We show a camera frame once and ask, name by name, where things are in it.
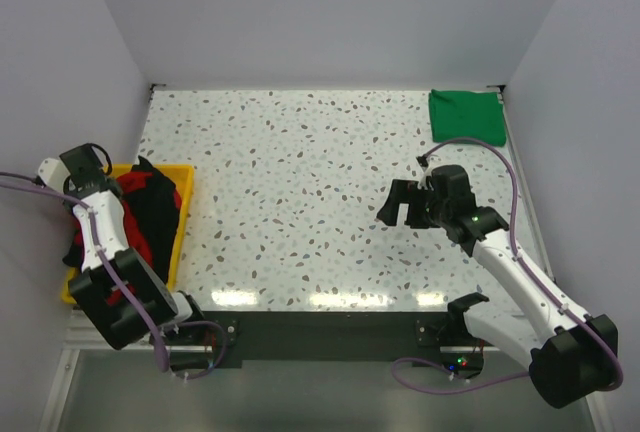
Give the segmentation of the red polo shirt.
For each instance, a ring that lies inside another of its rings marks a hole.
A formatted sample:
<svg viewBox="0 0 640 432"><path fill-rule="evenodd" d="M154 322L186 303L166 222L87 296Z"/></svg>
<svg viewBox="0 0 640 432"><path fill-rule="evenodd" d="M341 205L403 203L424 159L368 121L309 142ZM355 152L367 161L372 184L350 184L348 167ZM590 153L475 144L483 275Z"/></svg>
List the red polo shirt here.
<svg viewBox="0 0 640 432"><path fill-rule="evenodd" d="M117 181L129 245L158 275L167 274L182 205L176 185L158 169L141 165Z"/></svg>

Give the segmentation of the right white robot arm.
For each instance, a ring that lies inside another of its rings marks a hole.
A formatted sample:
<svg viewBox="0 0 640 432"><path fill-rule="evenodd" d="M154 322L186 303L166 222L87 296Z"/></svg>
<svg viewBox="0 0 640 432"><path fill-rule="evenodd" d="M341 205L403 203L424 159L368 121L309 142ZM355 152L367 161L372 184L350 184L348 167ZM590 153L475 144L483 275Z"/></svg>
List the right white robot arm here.
<svg viewBox="0 0 640 432"><path fill-rule="evenodd" d="M463 167L446 165L421 180L392 181L379 221L396 226L406 206L412 229L440 228L488 271L523 313L499 312L481 292L447 306L448 338L459 345L482 339L521 365L545 402L565 407L623 381L618 330L606 315L593 316L564 293L518 244L514 228L493 208L480 206Z"/></svg>

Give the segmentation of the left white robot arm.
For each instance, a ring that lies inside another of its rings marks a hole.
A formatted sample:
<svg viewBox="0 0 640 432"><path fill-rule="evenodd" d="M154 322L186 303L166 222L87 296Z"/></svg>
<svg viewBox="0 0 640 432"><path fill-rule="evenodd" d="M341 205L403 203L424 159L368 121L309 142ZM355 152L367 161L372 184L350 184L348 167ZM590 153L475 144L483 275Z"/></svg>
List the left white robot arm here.
<svg viewBox="0 0 640 432"><path fill-rule="evenodd" d="M185 344L200 342L207 320L193 298L170 292L125 233L122 192L92 143L60 155L68 171L63 191L83 240L80 273L69 292L106 342L120 350L147 333L172 330Z"/></svg>

